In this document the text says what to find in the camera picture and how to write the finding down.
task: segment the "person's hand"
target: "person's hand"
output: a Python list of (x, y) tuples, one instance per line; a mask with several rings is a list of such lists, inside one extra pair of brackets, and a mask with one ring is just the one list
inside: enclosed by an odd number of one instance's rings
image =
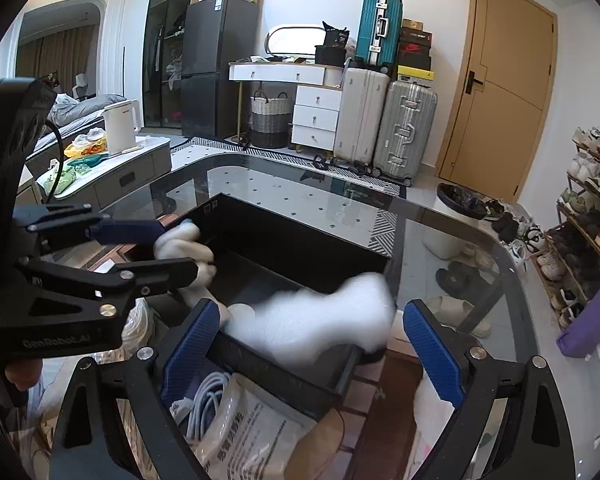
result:
[(42, 374), (42, 359), (25, 359), (6, 365), (4, 375), (21, 392), (34, 387)]

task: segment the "trash can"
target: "trash can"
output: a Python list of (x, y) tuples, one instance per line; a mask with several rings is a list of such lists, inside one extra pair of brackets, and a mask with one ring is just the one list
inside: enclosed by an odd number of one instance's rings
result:
[[(473, 227), (478, 227), (478, 221), (487, 216), (487, 209), (477, 196), (471, 191), (453, 184), (438, 184), (433, 209)], [(435, 229), (427, 229), (422, 237), (422, 242), (441, 260), (455, 258), (462, 252), (462, 248), (466, 244), (460, 238)]]

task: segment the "laundry basket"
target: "laundry basket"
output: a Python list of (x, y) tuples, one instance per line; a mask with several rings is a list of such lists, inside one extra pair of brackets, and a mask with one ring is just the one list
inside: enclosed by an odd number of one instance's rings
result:
[(258, 148), (284, 148), (288, 143), (292, 110), (293, 101), (286, 92), (269, 99), (262, 90), (256, 90), (251, 98), (251, 143)]
[[(478, 221), (486, 216), (486, 210), (468, 209), (456, 203), (452, 199), (456, 187), (451, 184), (438, 184), (433, 209), (477, 228)], [(455, 258), (462, 252), (465, 245), (464, 240), (435, 229), (428, 229), (424, 233), (422, 242), (441, 260)]]

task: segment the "white vanity table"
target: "white vanity table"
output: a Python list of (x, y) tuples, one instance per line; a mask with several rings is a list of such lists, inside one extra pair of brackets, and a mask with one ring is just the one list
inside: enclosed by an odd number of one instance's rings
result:
[(344, 69), (296, 63), (231, 63), (229, 79), (240, 82), (238, 140), (242, 115), (242, 84), (245, 81), (285, 82), (298, 85), (291, 142), (333, 151), (342, 98)]

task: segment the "glass cabinet door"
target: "glass cabinet door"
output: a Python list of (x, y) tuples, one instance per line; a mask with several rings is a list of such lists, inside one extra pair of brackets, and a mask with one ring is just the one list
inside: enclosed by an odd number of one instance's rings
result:
[(146, 126), (179, 128), (182, 45), (190, 0), (150, 0), (144, 34)]

